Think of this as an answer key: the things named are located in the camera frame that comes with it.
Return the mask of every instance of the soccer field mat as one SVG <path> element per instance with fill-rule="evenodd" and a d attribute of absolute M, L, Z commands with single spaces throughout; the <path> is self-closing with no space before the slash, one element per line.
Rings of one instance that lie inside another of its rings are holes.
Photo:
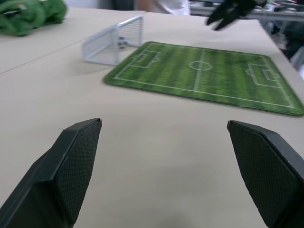
<path fill-rule="evenodd" d="M 263 55 L 147 42 L 104 79 L 114 86 L 304 115 L 301 101 Z"/>

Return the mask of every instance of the table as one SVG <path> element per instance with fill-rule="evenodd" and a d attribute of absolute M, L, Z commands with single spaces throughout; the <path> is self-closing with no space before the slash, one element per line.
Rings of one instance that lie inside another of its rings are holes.
<path fill-rule="evenodd" d="M 0 205 L 62 129 L 101 117 L 75 228 L 265 228 L 240 176 L 227 122 L 276 131 L 304 156 L 303 118 L 103 84 L 113 67 L 83 62 L 83 40 L 140 13 L 70 9 L 62 25 L 0 37 Z M 144 41 L 268 55 L 304 98 L 300 76 L 256 20 L 215 32 L 202 17 L 145 13 L 144 19 Z"/>

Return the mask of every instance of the center circle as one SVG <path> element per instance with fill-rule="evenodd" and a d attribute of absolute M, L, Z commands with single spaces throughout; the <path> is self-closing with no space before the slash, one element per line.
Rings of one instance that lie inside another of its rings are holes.
<path fill-rule="evenodd" d="M 189 67 L 191 67 L 194 70 L 210 70 L 210 69 L 212 69 L 212 65 L 210 63 L 201 62 L 201 61 L 190 62 Z"/>

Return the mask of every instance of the green fabric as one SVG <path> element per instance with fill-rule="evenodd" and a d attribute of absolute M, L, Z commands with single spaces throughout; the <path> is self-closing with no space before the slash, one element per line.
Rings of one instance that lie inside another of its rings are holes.
<path fill-rule="evenodd" d="M 26 36 L 43 25 L 62 23 L 66 13 L 62 0 L 0 0 L 0 33 Z"/>
<path fill-rule="evenodd" d="M 114 86 L 304 115 L 297 95 L 263 55 L 148 42 L 104 79 Z"/>

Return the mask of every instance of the white goal frame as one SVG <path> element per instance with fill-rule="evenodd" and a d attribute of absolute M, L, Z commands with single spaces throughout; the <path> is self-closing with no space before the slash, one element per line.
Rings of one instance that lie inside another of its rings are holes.
<path fill-rule="evenodd" d="M 143 41 L 143 16 L 139 15 L 96 33 L 82 45 L 85 61 L 118 65 L 121 62 L 119 39 L 123 37 L 127 47 L 140 47 Z"/>

